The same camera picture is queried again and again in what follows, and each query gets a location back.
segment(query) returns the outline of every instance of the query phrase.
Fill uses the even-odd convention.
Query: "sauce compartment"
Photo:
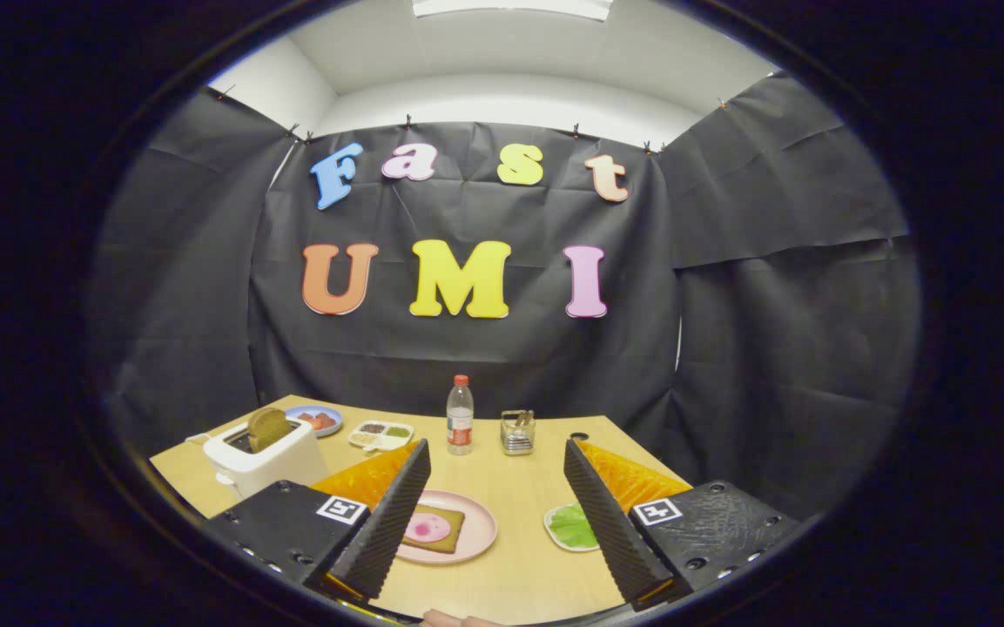
[[[388,423],[386,420],[366,420],[354,427],[346,440],[361,445],[366,451],[393,451],[413,439],[413,425]]]

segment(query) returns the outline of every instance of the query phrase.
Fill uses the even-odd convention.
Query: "white wall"
[[[292,39],[282,36],[216,76],[210,86],[304,137],[335,100],[335,91]]]
[[[317,135],[414,122],[506,122],[599,135],[636,146],[672,142],[702,115],[650,95],[554,76],[430,76],[340,95]]]

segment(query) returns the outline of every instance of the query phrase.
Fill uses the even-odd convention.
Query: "lettuce leaf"
[[[587,549],[598,545],[594,532],[590,531],[586,515],[582,513],[578,504],[557,510],[552,515],[552,523],[548,525],[548,529],[554,533],[557,540],[573,549]]]

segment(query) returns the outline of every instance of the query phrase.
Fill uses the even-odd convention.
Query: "bottle label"
[[[470,444],[470,425],[474,418],[474,413],[467,412],[465,415],[447,413],[447,443],[453,445]]]

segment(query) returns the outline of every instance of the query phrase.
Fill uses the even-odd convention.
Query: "hand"
[[[504,624],[491,623],[485,618],[478,618],[478,616],[456,618],[435,610],[425,612],[421,625],[422,627],[505,627]]]

